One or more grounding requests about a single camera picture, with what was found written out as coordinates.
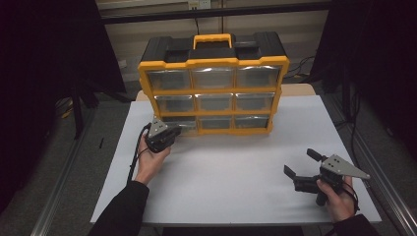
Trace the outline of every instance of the gray floor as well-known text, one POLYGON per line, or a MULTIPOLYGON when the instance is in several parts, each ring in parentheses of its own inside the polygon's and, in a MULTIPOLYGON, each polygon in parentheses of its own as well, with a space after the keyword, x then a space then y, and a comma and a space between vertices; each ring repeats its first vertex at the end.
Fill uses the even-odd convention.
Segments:
MULTIPOLYGON (((129 97, 135 97, 140 89, 137 82, 127 82, 126 86, 129 97)), ((321 93, 320 85, 315 85, 315 89, 317 93, 321 93)), ((91 228, 89 219, 129 111, 129 104, 114 101, 104 94, 98 94, 98 97, 100 104, 95 110, 84 109, 84 114, 92 115, 92 122, 87 128, 73 168, 68 175, 62 197, 54 211, 52 223, 47 229, 47 235, 86 235, 91 228)), ((339 97, 339 93, 322 94, 333 121, 342 120, 336 109, 339 97)), ((358 134, 366 141, 389 181, 415 215, 417 196, 413 190, 417 189, 415 181, 417 161, 411 158, 399 140, 387 132, 387 127, 367 105, 366 100, 362 103, 357 127, 358 134)), ((351 152, 351 134, 348 128, 348 125, 343 126, 339 134, 346 148, 351 152)), ((73 117, 66 119, 57 117, 54 129, 48 138, 49 144, 30 182, 16 194, 8 208, 0 215, 0 235, 30 235, 32 233, 39 214, 59 178, 68 153, 74 145, 74 135, 73 117)), ((361 167, 368 171, 369 164, 363 153, 357 147, 355 153, 361 167)), ((376 224, 375 227, 381 235, 399 235, 395 226, 399 228, 402 235, 406 235, 379 186, 372 180, 370 186, 370 195, 383 218, 383 222, 376 224)), ((329 225, 303 226, 306 236, 324 235, 330 229, 329 225)), ((143 228, 140 235, 157 235, 157 233, 153 228, 143 228)))

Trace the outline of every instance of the black cable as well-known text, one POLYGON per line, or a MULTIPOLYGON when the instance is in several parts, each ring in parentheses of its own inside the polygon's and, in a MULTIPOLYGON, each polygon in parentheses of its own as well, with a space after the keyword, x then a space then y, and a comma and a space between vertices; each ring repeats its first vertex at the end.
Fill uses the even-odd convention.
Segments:
POLYGON ((320 225, 318 225, 317 227, 319 228, 320 236, 323 236, 322 228, 320 227, 320 225))
POLYGON ((194 18, 194 21, 196 22, 197 35, 200 35, 199 21, 197 21, 197 18, 194 18))
POLYGON ((294 75, 292 75, 292 76, 287 76, 287 77, 284 77, 284 79, 289 79, 289 78, 293 78, 294 76, 296 76, 296 75, 298 75, 298 74, 300 74, 300 72, 301 72, 301 69, 302 69, 302 67, 303 67, 303 65, 304 64, 306 64, 306 62, 308 62, 310 59, 312 59, 312 58, 315 58, 316 56, 309 56, 309 57, 306 57, 306 58, 303 58, 301 61, 300 61, 300 63, 298 64, 298 66, 296 67, 296 68, 294 68, 294 69, 292 69, 292 70, 289 70, 287 73, 291 73, 291 72, 294 72, 294 71, 297 71, 297 73, 295 73, 294 75))
POLYGON ((343 188, 342 190, 343 190, 343 192, 345 193, 345 194, 347 194, 352 200, 353 200, 353 209, 355 210, 355 213, 354 214, 356 214, 356 212, 358 211, 358 210, 360 210, 360 208, 359 208, 359 199, 358 199, 358 195, 356 194, 356 191, 352 188, 352 186, 350 186, 350 185, 348 185, 348 184, 346 184, 345 182, 343 182, 343 184, 344 185, 346 185, 346 186, 348 186, 349 188, 350 188, 350 190, 353 192, 353 194, 352 193, 350 193, 349 191, 347 191, 345 188, 343 188))
MULTIPOLYGON (((220 6, 221 8, 223 8, 224 4, 223 4, 223 0, 220 0, 220 6)), ((221 16, 221 33, 224 33, 224 17, 221 16)))
POLYGON ((313 76, 309 76, 306 79, 304 79, 303 81, 301 81, 299 84, 306 84, 309 83, 311 81, 313 81, 315 78, 321 76, 324 72, 328 71, 329 69, 331 69, 334 65, 336 65, 337 62, 333 61, 331 63, 328 63, 324 68, 322 68, 319 72, 315 73, 315 75, 313 76))
POLYGON ((145 126, 144 126, 144 128, 141 130, 141 133, 139 134, 138 141, 136 142, 135 154, 133 155, 132 164, 130 165, 130 170, 129 170, 128 180, 127 180, 126 185, 127 185, 127 184, 129 184, 129 182, 131 182, 131 181, 132 181, 133 172, 134 172, 134 170, 135 170, 135 166, 136 166, 136 161, 138 161, 139 157, 141 156, 141 154, 142 154, 144 151, 148 150, 147 148, 146 148, 146 149, 143 149, 143 150, 142 150, 142 151, 138 154, 139 144, 141 143, 141 138, 142 138, 142 135, 144 134, 144 131, 145 131, 145 130, 149 130, 149 128, 150 128, 150 123, 148 123, 147 125, 145 125, 145 126))
POLYGON ((361 96, 358 91, 356 91, 352 96, 352 104, 353 104, 353 116, 352 116, 352 135, 350 137, 350 149, 352 151, 353 160, 356 162, 356 166, 361 169, 361 165, 359 164, 358 158, 355 152, 355 133, 356 133, 356 121, 361 109, 361 96))
POLYGON ((153 231, 155 232, 156 236, 160 236, 159 232, 157 231, 156 227, 153 228, 153 231))
MULTIPOLYGON (((355 153, 355 147, 354 147, 354 136, 356 133, 356 121, 357 121, 357 117, 359 114, 359 111, 361 109, 361 96, 360 93, 358 91, 356 91, 353 96, 352 96, 352 108, 353 108, 353 116, 352 116, 352 135, 351 135, 351 139, 350 139, 350 148, 352 151, 352 157, 353 160, 356 162, 356 166, 361 169, 361 166, 359 164, 358 158, 356 156, 355 153)), ((377 197, 377 195, 375 194, 374 190, 372 189, 372 187, 370 186, 368 189, 371 190, 372 194, 374 195, 375 199, 377 200, 377 202, 380 204, 381 208, 383 209, 384 213, 386 214, 386 216, 388 217, 389 221, 391 222, 391 224, 394 226, 395 230, 397 231, 398 235, 402 235, 400 233, 399 228, 396 226, 396 224, 394 223, 392 217, 390 217, 390 215, 387 213, 387 210, 384 208, 383 204, 381 203, 381 200, 377 197)))

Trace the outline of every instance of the power outlet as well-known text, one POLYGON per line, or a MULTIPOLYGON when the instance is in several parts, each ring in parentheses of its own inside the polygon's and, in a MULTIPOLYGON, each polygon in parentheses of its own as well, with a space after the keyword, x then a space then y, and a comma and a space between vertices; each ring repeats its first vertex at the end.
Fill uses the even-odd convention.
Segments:
POLYGON ((199 1, 188 1, 188 10, 197 10, 200 8, 199 1))
POLYGON ((211 1, 210 0, 200 0, 199 9, 211 9, 211 1))

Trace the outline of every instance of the dark background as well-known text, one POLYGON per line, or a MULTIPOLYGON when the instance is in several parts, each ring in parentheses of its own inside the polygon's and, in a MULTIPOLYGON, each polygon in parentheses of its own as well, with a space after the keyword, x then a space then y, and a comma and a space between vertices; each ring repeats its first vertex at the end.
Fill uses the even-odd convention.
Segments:
POLYGON ((0 212, 35 168, 59 99, 76 89, 96 105, 87 80, 125 91, 99 19, 93 0, 1 0, 0 212))
POLYGON ((353 82, 417 159, 416 13, 413 0, 331 9, 311 75, 325 92, 353 82))

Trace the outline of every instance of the clear plastic drawer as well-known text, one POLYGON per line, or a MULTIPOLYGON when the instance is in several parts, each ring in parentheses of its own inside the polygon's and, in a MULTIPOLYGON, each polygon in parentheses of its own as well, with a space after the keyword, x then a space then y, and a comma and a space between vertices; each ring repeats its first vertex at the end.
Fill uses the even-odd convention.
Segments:
POLYGON ((189 89, 188 70, 148 71, 148 78, 153 89, 189 89))
POLYGON ((231 110, 233 93, 222 94, 196 94, 199 110, 231 110))
POLYGON ((236 87, 276 87, 279 66, 249 66, 237 68, 236 87))
POLYGON ((268 115, 237 115, 235 116, 236 129, 266 128, 268 115))
POLYGON ((233 87, 233 68, 196 68, 191 76, 196 89, 227 89, 233 87))
POLYGON ((155 100, 160 112, 194 111, 194 102, 191 95, 158 95, 155 100))
POLYGON ((236 93, 237 110, 270 110, 275 92, 236 93))
POLYGON ((197 135, 197 123, 194 116, 167 116, 162 121, 168 126, 181 126, 181 135, 197 135))
POLYGON ((230 129, 231 116, 201 116, 199 117, 200 127, 202 129, 230 129))

